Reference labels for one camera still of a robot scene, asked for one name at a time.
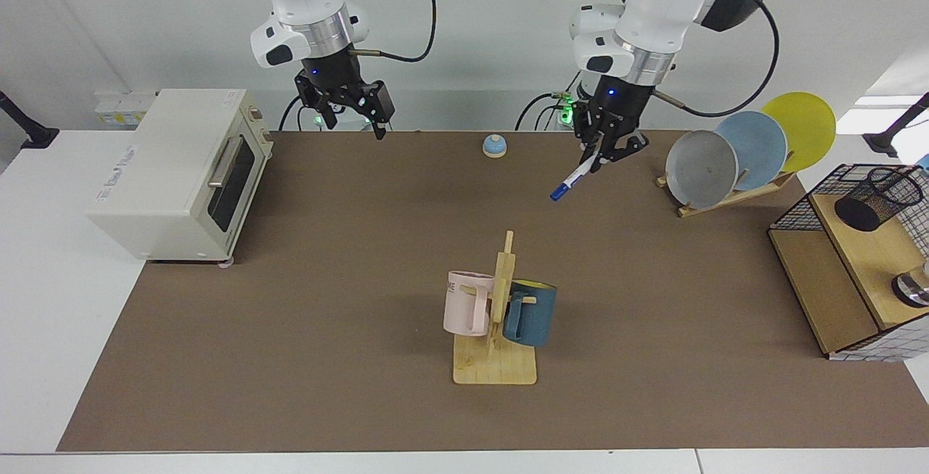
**oven window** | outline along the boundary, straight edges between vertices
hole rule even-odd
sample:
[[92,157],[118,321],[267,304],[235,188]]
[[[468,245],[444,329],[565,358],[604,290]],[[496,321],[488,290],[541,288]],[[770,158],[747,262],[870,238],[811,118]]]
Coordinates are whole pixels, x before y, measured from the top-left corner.
[[248,146],[247,141],[243,141],[239,147],[239,153],[235,157],[235,163],[232,166],[232,173],[229,174],[229,180],[225,186],[219,187],[213,192],[213,198],[207,208],[207,213],[222,229],[222,232],[229,232],[229,224],[232,223],[232,216],[235,215],[236,207],[239,206],[239,199],[245,191],[245,182],[248,181],[249,174],[252,173],[252,167],[255,166],[255,153]]

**plate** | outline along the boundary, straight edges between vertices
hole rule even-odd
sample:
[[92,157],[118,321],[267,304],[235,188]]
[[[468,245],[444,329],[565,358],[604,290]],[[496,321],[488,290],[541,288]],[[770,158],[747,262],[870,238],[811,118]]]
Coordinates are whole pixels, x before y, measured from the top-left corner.
[[736,187],[739,159],[719,134],[693,131],[671,147],[665,169],[668,189],[678,202],[706,209],[723,202]]
[[787,93],[762,107],[787,134],[787,149],[793,156],[784,164],[789,173],[813,166],[835,142],[835,113],[822,98],[811,93]]
[[745,111],[723,120],[716,133],[729,141],[739,159],[739,174],[748,171],[736,183],[736,190],[749,192],[766,186],[784,167],[787,160],[787,136],[777,120],[758,111]]

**oven door handle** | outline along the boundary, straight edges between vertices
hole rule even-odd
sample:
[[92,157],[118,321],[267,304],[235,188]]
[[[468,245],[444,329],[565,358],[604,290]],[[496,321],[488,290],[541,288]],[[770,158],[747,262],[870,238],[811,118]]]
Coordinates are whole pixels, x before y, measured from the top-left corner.
[[243,142],[245,142],[245,139],[241,136],[226,140],[223,154],[219,155],[219,162],[216,163],[216,168],[213,169],[213,174],[207,184],[209,187],[218,189],[229,182],[229,176],[232,174],[233,167],[235,167],[235,159],[239,156],[239,150],[242,149]]

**cable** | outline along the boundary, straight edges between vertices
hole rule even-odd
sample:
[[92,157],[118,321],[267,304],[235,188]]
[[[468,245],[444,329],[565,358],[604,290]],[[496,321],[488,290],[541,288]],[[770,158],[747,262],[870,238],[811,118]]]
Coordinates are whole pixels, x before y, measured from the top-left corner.
[[[581,70],[578,70],[578,72],[574,75],[574,78],[571,79],[570,83],[568,83],[568,87],[565,88],[565,93],[571,92],[571,87],[574,87],[574,83],[576,83],[576,81],[578,81],[578,78],[580,77],[581,77]],[[558,106],[561,106],[561,103],[564,101],[565,101],[564,98],[560,98],[558,100]],[[554,119],[555,110],[557,109],[552,110],[551,114],[548,114],[548,121],[545,123],[544,131],[548,131],[548,127],[552,125],[552,119]]]
[[296,130],[303,133],[303,124],[300,123],[300,116],[303,114],[303,110],[308,110],[309,107],[300,107],[299,111],[296,113]]
[[538,131],[538,130],[539,130],[539,123],[541,122],[541,115],[545,114],[545,111],[551,110],[551,111],[552,111],[551,116],[554,117],[554,112],[557,111],[557,110],[560,110],[560,109],[561,109],[561,106],[560,106],[560,105],[545,107],[544,110],[540,111],[539,117],[538,117],[537,119],[535,119],[535,127],[532,129],[532,131]]
[[924,123],[929,123],[929,119],[918,121],[918,123],[909,124],[909,126],[903,127],[903,129],[909,129],[910,127],[922,126]]
[[432,1],[432,28],[429,30],[429,44],[425,47],[425,51],[422,52],[418,57],[401,57],[399,54],[386,53],[378,49],[358,49],[352,51],[352,54],[363,55],[363,57],[384,57],[390,58],[391,60],[399,60],[401,62],[419,62],[424,58],[428,57],[429,52],[432,51],[432,44],[435,43],[435,25],[438,23],[438,5],[435,3],[435,0]]
[[777,22],[775,22],[774,20],[774,15],[771,15],[771,11],[767,9],[767,6],[764,4],[764,1],[762,0],[752,0],[752,1],[754,1],[754,4],[757,4],[758,7],[761,8],[761,11],[764,13],[764,17],[767,17],[767,22],[769,22],[771,26],[771,32],[774,34],[774,53],[773,55],[771,55],[771,67],[769,68],[769,70],[767,70],[767,75],[766,77],[764,77],[764,81],[762,81],[761,85],[758,86],[758,89],[752,94],[751,97],[749,97],[743,103],[739,104],[739,106],[733,107],[733,109],[731,110],[722,111],[722,113],[704,113],[704,111],[694,110],[692,109],[692,107],[688,107],[686,104],[677,100],[676,98],[668,97],[666,96],[666,94],[660,93],[659,91],[658,93],[656,93],[656,96],[664,100],[665,102],[671,104],[671,106],[680,107],[681,110],[687,111],[687,113],[690,113],[691,115],[696,115],[697,117],[704,117],[704,118],[709,118],[709,119],[726,117],[726,116],[731,115],[732,113],[737,113],[737,111],[744,110],[750,103],[756,100],[759,94],[762,94],[762,91],[764,91],[764,88],[767,87],[767,84],[771,81],[771,78],[774,76],[774,71],[777,69],[777,60],[780,57],[780,31],[777,30]]
[[287,115],[290,114],[290,110],[292,110],[293,106],[296,106],[296,103],[298,103],[299,101],[300,101],[300,97],[293,97],[293,100],[291,100],[291,103],[289,104],[289,106],[287,106],[287,110],[285,110],[285,116],[281,117],[281,126],[278,126],[278,131],[283,131],[285,129],[285,121],[287,121]]
[[552,96],[551,93],[543,93],[543,94],[540,94],[540,96],[533,98],[532,101],[528,103],[527,106],[525,106],[523,113],[520,114],[520,119],[517,120],[517,128],[515,128],[514,131],[520,130],[520,124],[522,123],[522,119],[524,119],[525,114],[528,113],[528,111],[532,109],[532,106],[535,106],[536,103],[541,102],[541,100],[545,100],[545,98],[554,98],[554,97]]

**mug handle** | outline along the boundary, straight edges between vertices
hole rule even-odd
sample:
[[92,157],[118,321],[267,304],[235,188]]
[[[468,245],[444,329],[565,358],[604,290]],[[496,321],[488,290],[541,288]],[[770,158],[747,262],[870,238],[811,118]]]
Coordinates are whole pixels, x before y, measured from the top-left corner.
[[471,316],[471,323],[468,323],[468,329],[471,331],[474,331],[479,323],[484,322],[484,316],[487,314],[487,288],[477,285],[475,289],[478,291],[478,298],[474,302],[474,316]]
[[522,291],[513,293],[513,298],[510,300],[510,312],[507,315],[507,322],[504,323],[505,331],[510,332],[513,335],[513,341],[517,343],[522,339],[520,315],[522,314],[522,301],[526,296],[528,296],[527,293]]

